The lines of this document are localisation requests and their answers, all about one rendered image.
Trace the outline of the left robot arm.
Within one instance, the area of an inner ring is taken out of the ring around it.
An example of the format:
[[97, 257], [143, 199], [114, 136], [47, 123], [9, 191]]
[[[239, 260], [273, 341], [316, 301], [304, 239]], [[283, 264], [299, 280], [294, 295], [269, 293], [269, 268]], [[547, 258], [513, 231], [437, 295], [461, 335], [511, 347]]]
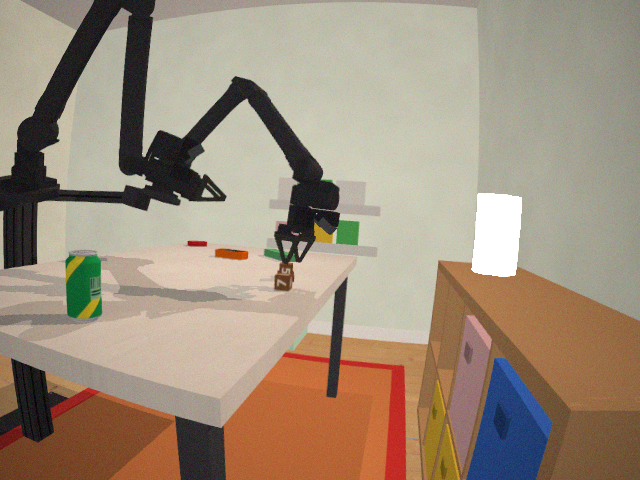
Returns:
[[[249, 79], [235, 76], [231, 82], [223, 96], [182, 138], [183, 142], [186, 137], [189, 137], [199, 142], [199, 144], [202, 143], [222, 120], [247, 98], [248, 103], [257, 112], [283, 151], [289, 166], [293, 170], [292, 179], [299, 182], [297, 185], [292, 186], [290, 204], [316, 208], [296, 206], [293, 226], [314, 228], [316, 223], [331, 235], [338, 227], [340, 213], [326, 210], [335, 210], [337, 208], [339, 204], [339, 187], [332, 182], [321, 180], [323, 176], [322, 167], [301, 143], [288, 123], [285, 122], [285, 119], [271, 102], [267, 92]], [[243, 94], [241, 95], [240, 93]], [[311, 160], [309, 160], [309, 157]]]

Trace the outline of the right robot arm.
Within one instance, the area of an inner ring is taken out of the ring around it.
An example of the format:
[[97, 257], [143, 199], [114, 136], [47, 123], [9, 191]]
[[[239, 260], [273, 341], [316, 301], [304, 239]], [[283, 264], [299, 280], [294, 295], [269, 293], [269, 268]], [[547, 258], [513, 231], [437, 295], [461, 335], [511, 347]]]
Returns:
[[[128, 19], [124, 64], [119, 168], [128, 176], [144, 174], [147, 181], [159, 186], [165, 183], [170, 169], [165, 161], [175, 161], [183, 139], [160, 130], [148, 149], [148, 156], [146, 154], [143, 157], [141, 151], [153, 23], [150, 15], [154, 11], [155, 0], [94, 0], [40, 97], [33, 116], [19, 125], [11, 179], [1, 180], [0, 188], [25, 193], [57, 186], [57, 179], [46, 177], [44, 153], [38, 151], [60, 141], [57, 139], [57, 120], [89, 59], [121, 8], [132, 13], [132, 16]], [[183, 144], [169, 176], [188, 184], [193, 170], [179, 164], [179, 160], [181, 158], [188, 164], [205, 150], [201, 143], [188, 137]]]

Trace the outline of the green rectangular block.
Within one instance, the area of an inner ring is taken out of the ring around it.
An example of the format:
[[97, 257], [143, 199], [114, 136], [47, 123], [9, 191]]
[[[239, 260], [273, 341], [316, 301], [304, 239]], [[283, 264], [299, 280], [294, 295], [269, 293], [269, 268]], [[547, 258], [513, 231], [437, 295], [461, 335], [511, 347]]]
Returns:
[[[272, 251], [275, 251], [275, 252], [272, 252]], [[288, 253], [289, 253], [289, 252], [285, 252], [285, 251], [284, 251], [285, 258], [287, 258]], [[264, 256], [271, 257], [271, 258], [274, 258], [274, 259], [277, 259], [277, 260], [282, 261], [282, 260], [281, 260], [281, 256], [280, 256], [280, 253], [279, 253], [279, 250], [278, 250], [278, 249], [264, 249]], [[292, 256], [292, 258], [291, 258], [290, 262], [296, 262], [294, 254], [293, 254], [293, 256]]]

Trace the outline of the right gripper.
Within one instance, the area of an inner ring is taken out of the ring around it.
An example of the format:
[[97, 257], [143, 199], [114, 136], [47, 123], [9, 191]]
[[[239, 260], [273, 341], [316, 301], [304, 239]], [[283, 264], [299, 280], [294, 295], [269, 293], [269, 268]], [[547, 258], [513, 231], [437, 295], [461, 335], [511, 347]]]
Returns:
[[[177, 180], [173, 177], [170, 177], [170, 173], [172, 171], [173, 166], [170, 167], [169, 172], [167, 174], [167, 179], [163, 187], [172, 190], [176, 193], [184, 195], [184, 198], [189, 201], [213, 201], [213, 202], [224, 202], [226, 199], [226, 195], [217, 187], [217, 185], [208, 177], [208, 175], [204, 174], [203, 178], [200, 178], [198, 172], [193, 171], [190, 177], [190, 180], [187, 183]], [[197, 177], [198, 176], [198, 177]], [[202, 181], [201, 181], [202, 180]], [[199, 181], [199, 182], [198, 182]], [[208, 184], [220, 195], [218, 195]], [[189, 188], [190, 185], [190, 188]], [[187, 187], [188, 186], [188, 187]], [[214, 197], [202, 197], [204, 189], [207, 189]], [[185, 191], [186, 190], [186, 191]], [[190, 200], [192, 199], [192, 200]]]

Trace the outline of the brown wooden number cube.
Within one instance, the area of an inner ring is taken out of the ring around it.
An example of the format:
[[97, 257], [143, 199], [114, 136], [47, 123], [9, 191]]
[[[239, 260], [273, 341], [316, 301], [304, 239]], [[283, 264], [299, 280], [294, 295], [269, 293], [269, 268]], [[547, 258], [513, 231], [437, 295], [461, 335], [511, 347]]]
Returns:
[[292, 289], [293, 274], [278, 273], [275, 275], [274, 289], [289, 291]]
[[293, 274], [293, 263], [283, 264], [280, 262], [279, 273]]

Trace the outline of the green soda can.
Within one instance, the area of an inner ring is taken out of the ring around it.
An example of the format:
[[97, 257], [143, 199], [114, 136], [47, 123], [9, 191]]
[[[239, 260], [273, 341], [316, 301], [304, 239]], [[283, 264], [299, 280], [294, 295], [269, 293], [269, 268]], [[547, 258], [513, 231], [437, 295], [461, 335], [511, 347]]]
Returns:
[[102, 315], [101, 260], [97, 254], [73, 250], [65, 261], [67, 315], [75, 322], [94, 322]]

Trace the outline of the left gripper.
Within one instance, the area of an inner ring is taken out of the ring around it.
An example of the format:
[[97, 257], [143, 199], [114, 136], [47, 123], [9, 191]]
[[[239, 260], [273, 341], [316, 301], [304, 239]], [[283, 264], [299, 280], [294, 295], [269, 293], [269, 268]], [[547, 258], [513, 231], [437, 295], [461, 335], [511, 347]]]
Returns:
[[[289, 213], [288, 213], [288, 220], [287, 220], [287, 225], [293, 225], [294, 223], [294, 216], [295, 216], [295, 210], [296, 210], [296, 206], [297, 207], [306, 207], [306, 208], [310, 208], [309, 206], [304, 206], [304, 205], [290, 205], [289, 206]], [[296, 231], [295, 228], [296, 227]], [[299, 232], [297, 232], [299, 231]], [[299, 236], [298, 235], [293, 235], [293, 234], [285, 234], [285, 233], [300, 233]], [[301, 235], [302, 233], [302, 235]], [[308, 252], [308, 250], [310, 249], [310, 247], [313, 245], [313, 243], [315, 242], [316, 236], [314, 236], [314, 228], [306, 228], [306, 227], [300, 227], [300, 226], [285, 226], [285, 224], [279, 224], [278, 226], [278, 231], [275, 231], [274, 233], [274, 237], [281, 255], [281, 259], [282, 259], [282, 263], [283, 264], [288, 264], [293, 256], [293, 254], [295, 255], [295, 260], [298, 263], [301, 263], [303, 258], [305, 257], [306, 253]], [[289, 254], [287, 256], [287, 258], [285, 258], [285, 254], [284, 254], [284, 249], [283, 249], [283, 245], [282, 245], [282, 240], [284, 241], [290, 241], [292, 242], [292, 246], [291, 249], [289, 251]], [[301, 256], [299, 256], [298, 254], [298, 244], [300, 241], [303, 242], [307, 242], [307, 245], [304, 249], [304, 251], [302, 252]]]

